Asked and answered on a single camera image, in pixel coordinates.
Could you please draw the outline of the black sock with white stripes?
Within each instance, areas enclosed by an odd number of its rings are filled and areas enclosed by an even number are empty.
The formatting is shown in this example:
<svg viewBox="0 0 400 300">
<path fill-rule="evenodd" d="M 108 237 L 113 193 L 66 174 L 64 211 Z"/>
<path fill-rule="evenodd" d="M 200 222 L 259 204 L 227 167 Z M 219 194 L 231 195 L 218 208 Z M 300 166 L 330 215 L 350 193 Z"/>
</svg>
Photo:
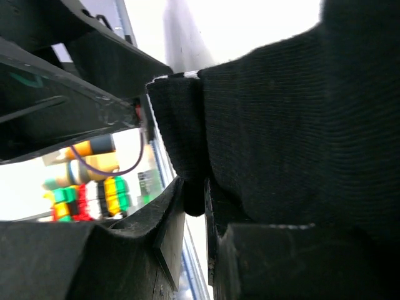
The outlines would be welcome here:
<svg viewBox="0 0 400 300">
<path fill-rule="evenodd" d="M 177 174 L 253 220 L 399 241 L 399 2 L 326 1 L 311 30 L 147 92 Z"/>
</svg>

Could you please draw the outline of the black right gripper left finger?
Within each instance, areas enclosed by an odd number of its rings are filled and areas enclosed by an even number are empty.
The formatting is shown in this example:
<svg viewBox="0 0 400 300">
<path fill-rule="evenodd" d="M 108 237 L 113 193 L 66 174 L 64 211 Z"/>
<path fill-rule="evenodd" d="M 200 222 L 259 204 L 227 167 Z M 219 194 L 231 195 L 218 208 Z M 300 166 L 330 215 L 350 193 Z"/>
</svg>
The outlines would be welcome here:
<svg viewBox="0 0 400 300">
<path fill-rule="evenodd" d="M 176 177 L 149 204 L 114 223 L 118 234 L 150 245 L 173 291 L 179 287 L 184 235 L 184 181 Z"/>
</svg>

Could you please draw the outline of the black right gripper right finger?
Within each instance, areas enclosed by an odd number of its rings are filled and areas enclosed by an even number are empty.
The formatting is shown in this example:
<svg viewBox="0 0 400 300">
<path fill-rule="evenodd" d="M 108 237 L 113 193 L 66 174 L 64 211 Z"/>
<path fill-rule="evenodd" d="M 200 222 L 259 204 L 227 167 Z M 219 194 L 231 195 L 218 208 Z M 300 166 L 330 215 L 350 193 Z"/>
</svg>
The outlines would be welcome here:
<svg viewBox="0 0 400 300">
<path fill-rule="evenodd" d="M 206 179 L 204 190 L 208 284 L 214 286 L 219 241 L 224 236 L 228 225 L 230 223 L 252 223 L 253 220 L 224 195 L 213 179 Z"/>
</svg>

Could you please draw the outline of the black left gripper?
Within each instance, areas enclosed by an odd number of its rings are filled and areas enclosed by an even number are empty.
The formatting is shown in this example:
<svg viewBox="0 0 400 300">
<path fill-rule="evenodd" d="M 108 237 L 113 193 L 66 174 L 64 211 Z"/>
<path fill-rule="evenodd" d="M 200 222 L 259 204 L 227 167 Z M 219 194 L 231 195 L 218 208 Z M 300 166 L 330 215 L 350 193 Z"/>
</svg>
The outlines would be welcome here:
<svg viewBox="0 0 400 300">
<path fill-rule="evenodd" d="M 1 163 L 138 127 L 135 102 L 171 72 L 79 1 L 2 1 Z"/>
</svg>

